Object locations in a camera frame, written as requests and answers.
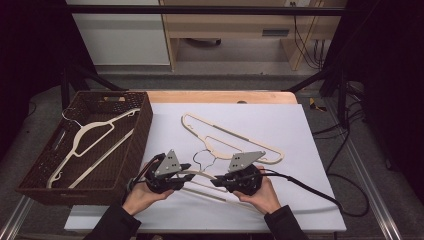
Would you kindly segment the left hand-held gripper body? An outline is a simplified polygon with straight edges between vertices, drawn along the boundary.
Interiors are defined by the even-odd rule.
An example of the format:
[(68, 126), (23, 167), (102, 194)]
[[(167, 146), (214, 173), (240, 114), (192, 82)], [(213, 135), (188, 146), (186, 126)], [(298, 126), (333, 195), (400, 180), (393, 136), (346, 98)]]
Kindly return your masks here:
[(176, 177), (180, 170), (179, 160), (173, 150), (167, 154), (159, 154), (153, 160), (145, 173), (148, 188), (154, 193), (163, 193), (167, 190), (180, 190), (184, 184), (183, 177)]

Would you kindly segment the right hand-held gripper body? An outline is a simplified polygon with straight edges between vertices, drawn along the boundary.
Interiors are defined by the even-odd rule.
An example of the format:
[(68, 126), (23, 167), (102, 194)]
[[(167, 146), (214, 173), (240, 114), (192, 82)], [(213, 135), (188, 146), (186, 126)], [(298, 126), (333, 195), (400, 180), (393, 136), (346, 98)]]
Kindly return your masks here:
[(223, 187), (231, 193), (239, 191), (246, 195), (254, 195), (260, 189), (262, 183), (262, 173), (254, 165), (254, 162), (264, 155), (263, 151), (234, 154), (227, 172), (231, 174), (231, 178), (222, 180)]

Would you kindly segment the beige wooden hanger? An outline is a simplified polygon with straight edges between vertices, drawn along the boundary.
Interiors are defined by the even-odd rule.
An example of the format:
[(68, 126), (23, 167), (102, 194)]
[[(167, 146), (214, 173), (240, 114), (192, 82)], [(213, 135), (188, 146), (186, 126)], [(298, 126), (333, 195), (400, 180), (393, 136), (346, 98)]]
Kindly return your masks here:
[(285, 152), (278, 147), (244, 136), (193, 113), (184, 113), (181, 124), (217, 159), (230, 160), (234, 153), (260, 151), (264, 155), (257, 160), (258, 163), (275, 165), (285, 157)]
[[(212, 176), (209, 173), (197, 171), (197, 170), (192, 170), (192, 169), (183, 170), (182, 172), (177, 173), (177, 175), (180, 175), (180, 174), (198, 175), (198, 176), (207, 178), (209, 180), (215, 180), (216, 179), (216, 177)], [(193, 180), (190, 181), (190, 183), (202, 186), (204, 188), (213, 189), (215, 191), (219, 191), (219, 192), (222, 192), (222, 193), (228, 193), (227, 190), (225, 190), (225, 191), (224, 190), (218, 190), (217, 187), (211, 187), (211, 186), (205, 185), (203, 183), (198, 183), (198, 182), (193, 181)], [(190, 194), (198, 195), (198, 196), (201, 196), (201, 197), (204, 197), (204, 198), (209, 198), (209, 199), (220, 201), (220, 202), (227, 203), (227, 204), (230, 204), (230, 205), (238, 206), (240, 208), (244, 208), (244, 209), (247, 209), (247, 210), (252, 211), (252, 212), (260, 213), (259, 210), (256, 210), (254, 207), (248, 206), (245, 203), (240, 203), (239, 201), (227, 199), (227, 198), (224, 198), (222, 196), (218, 196), (218, 195), (215, 195), (215, 194), (212, 194), (212, 193), (207, 193), (207, 192), (199, 191), (197, 189), (191, 189), (191, 188), (188, 188), (188, 187), (183, 187), (182, 190), (185, 191), (185, 192), (188, 192)]]
[[(115, 123), (126, 117), (133, 117), (140, 111), (140, 108), (130, 109), (114, 118), (111, 118), (107, 121), (97, 121), (91, 122), (86, 125), (81, 125), (78, 121), (75, 123), (80, 127), (80, 129), (76, 132), (72, 147), (62, 160), (62, 162), (58, 165), (58, 167), (51, 174), (46, 183), (46, 188), (51, 189), (53, 184), (58, 181), (62, 176), (62, 169), (68, 164), (72, 157), (83, 157), (86, 155), (92, 148), (94, 148), (97, 144), (99, 144), (105, 137), (107, 137), (110, 133), (112, 133), (116, 126)], [(77, 149), (82, 140), (82, 138), (91, 130), (99, 127), (108, 126), (109, 129), (106, 133), (100, 136), (97, 140), (95, 140), (91, 145), (89, 145), (85, 150), (78, 153)], [(107, 157), (109, 157), (118, 147), (120, 147), (127, 139), (129, 139), (134, 130), (131, 129), (128, 133), (126, 133), (120, 140), (118, 140), (112, 147), (110, 147), (102, 156), (100, 156), (91, 166), (89, 166), (70, 186), (69, 189), (73, 189), (78, 186), (89, 174), (91, 174)]]

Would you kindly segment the brown woven basket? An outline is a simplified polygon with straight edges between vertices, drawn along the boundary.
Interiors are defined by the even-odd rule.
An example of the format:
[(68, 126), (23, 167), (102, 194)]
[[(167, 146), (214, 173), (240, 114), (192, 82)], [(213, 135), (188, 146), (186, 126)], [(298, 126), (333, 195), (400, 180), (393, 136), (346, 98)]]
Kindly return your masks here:
[[(72, 157), (62, 169), (61, 178), (51, 189), (46, 183), (54, 170), (72, 147), (76, 132), (81, 125), (107, 121), (130, 109), (140, 108), (133, 117), (115, 123), (115, 130), (105, 137), (83, 157)], [(16, 191), (44, 205), (109, 205), (121, 198), (128, 180), (134, 177), (141, 166), (153, 111), (145, 92), (80, 91), (62, 112), (56, 130), (43, 151), (34, 162)], [(108, 131), (99, 127), (89, 131), (81, 140), (80, 153)], [(78, 186), (69, 186), (100, 156), (120, 140), (131, 129), (132, 136), (107, 157)]]

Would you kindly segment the person's left hand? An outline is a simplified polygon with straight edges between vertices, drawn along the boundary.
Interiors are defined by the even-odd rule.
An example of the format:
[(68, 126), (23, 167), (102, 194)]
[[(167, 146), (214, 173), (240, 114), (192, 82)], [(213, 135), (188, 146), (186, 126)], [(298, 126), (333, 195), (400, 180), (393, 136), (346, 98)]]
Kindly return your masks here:
[(154, 193), (148, 188), (146, 183), (137, 183), (126, 197), (122, 208), (129, 215), (135, 216), (155, 202), (167, 199), (173, 193), (173, 190)]

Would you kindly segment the person's right hand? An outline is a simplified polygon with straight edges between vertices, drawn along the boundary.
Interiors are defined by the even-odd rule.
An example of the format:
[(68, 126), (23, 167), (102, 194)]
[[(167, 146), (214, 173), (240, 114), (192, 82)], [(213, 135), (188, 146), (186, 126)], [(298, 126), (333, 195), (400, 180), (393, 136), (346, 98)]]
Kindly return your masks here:
[(272, 181), (266, 176), (262, 177), (261, 187), (254, 195), (246, 195), (239, 191), (234, 191), (233, 194), (240, 202), (253, 205), (263, 215), (272, 214), (281, 208)]

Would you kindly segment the white table mat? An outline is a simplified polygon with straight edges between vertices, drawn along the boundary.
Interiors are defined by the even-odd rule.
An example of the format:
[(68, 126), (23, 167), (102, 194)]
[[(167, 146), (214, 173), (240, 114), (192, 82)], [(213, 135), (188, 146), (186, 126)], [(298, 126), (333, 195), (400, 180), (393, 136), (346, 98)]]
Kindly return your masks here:
[[(272, 182), (280, 202), (288, 205), (308, 233), (345, 230), (333, 191), (324, 172), (303, 108), (299, 104), (177, 104), (156, 103), (144, 158), (174, 150), (179, 161), (204, 168), (211, 175), (228, 170), (228, 161), (217, 159), (181, 124), (184, 113), (193, 113), (244, 136), (285, 152), (275, 165)], [(222, 193), (187, 183), (185, 187), (238, 201)], [(143, 233), (259, 233), (267, 229), (261, 213), (190, 194), (173, 193), (137, 216)]]

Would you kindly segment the yellow and black tool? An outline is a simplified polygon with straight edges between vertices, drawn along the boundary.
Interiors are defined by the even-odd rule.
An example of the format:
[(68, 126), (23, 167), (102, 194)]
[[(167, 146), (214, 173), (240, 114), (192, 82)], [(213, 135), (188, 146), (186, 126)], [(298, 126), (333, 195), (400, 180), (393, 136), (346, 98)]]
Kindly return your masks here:
[(314, 98), (309, 98), (309, 106), (310, 106), (310, 109), (312, 109), (312, 110), (317, 110), (317, 111), (321, 111), (321, 112), (327, 111), (326, 107), (317, 106)]

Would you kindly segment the black metal stand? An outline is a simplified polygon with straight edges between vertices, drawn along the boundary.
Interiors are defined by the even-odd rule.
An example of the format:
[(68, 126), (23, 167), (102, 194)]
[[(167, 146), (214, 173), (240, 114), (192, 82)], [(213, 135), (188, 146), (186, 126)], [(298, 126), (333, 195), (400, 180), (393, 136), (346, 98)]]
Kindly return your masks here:
[(124, 91), (124, 88), (121, 88), (100, 77), (96, 72), (90, 71), (80, 65), (68, 65), (61, 73), (60, 89), (62, 109), (66, 109), (70, 104), (70, 87), (73, 87), (75, 91), (90, 90), (90, 87), (86, 82), (87, 79), (93, 80), (112, 91)]
[(315, 73), (314, 75), (308, 77), (306, 80), (301, 81), (298, 84), (295, 84), (288, 89), (285, 89), (285, 92), (296, 93), (301, 89), (311, 85), (312, 83), (317, 82), (318, 80), (323, 80), (323, 83), (319, 89), (319, 94), (322, 97), (331, 97), (335, 91), (337, 93), (337, 120), (343, 128), (348, 127), (347, 120), (347, 107), (346, 107), (346, 96), (348, 83), (346, 80), (346, 75), (341, 67), (327, 67), (323, 70)]

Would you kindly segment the white cabinet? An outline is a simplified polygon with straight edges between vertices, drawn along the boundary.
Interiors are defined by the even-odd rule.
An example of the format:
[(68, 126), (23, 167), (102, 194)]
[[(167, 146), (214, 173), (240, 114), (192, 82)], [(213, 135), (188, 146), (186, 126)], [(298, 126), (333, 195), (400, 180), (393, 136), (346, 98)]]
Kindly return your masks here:
[(96, 66), (169, 65), (160, 14), (74, 14)]

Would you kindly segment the light wooden desk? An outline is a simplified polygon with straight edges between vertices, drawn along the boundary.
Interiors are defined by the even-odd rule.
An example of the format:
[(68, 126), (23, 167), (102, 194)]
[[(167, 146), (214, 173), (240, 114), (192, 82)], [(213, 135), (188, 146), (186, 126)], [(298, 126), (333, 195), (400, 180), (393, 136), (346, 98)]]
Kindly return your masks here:
[[(252, 6), (343, 8), (347, 0), (158, 0), (162, 6)], [(338, 27), (338, 16), (196, 15), (164, 14), (169, 53), (176, 55), (175, 41), (191, 39), (276, 38), (292, 70), (310, 59), (306, 49), (314, 40), (328, 42)]]

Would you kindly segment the black curtain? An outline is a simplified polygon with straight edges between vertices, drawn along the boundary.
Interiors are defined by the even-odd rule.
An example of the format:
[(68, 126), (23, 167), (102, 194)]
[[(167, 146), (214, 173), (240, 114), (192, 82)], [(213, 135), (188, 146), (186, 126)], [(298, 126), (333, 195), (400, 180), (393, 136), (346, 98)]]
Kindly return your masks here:
[(364, 110), (387, 158), (424, 198), (424, 0), (347, 0), (323, 85), (364, 86)]
[(66, 0), (0, 0), (0, 160), (30, 99), (73, 66), (96, 71)]

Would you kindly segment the aluminium rail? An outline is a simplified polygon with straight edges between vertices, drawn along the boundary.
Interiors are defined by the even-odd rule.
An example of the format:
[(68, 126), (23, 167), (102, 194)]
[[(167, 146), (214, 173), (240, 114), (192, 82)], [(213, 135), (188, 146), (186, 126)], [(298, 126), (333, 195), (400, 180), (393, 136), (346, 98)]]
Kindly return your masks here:
[[(363, 115), (361, 108), (358, 103), (351, 103), (347, 106), (342, 106), (343, 110), (342, 119), (338, 118), (336, 103), (328, 99), (324, 100), (328, 111), (333, 121), (336, 124), (341, 125), (342, 121), (345, 121), (347, 127), (354, 119), (358, 119)], [(402, 236), (398, 227), (392, 218), (389, 209), (380, 191), (377, 188), (374, 180), (372, 179), (371, 173), (368, 171), (365, 162), (359, 154), (359, 150), (356, 148), (354, 142), (350, 139), (350, 130), (347, 129), (346, 133), (343, 130), (339, 130), (342, 137), (342, 145), (339, 148), (339, 152), (346, 151), (345, 156), (347, 157), (353, 172), (355, 173), (356, 179), (359, 183), (360, 189), (367, 197), (369, 208), (380, 227), (382, 234), (386, 240), (402, 240)]]
[(0, 240), (15, 240), (21, 226), (26, 219), (34, 201), (26, 196), (22, 196), (12, 215), (0, 230)]

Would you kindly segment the black horizontal frame bar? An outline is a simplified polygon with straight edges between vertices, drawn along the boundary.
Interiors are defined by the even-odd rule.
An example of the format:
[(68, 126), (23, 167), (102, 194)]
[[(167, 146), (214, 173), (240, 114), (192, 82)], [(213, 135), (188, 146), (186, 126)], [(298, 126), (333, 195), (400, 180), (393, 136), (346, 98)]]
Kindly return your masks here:
[(347, 12), (345, 8), (248, 6), (67, 5), (66, 9), (71, 13), (87, 14), (342, 16)]

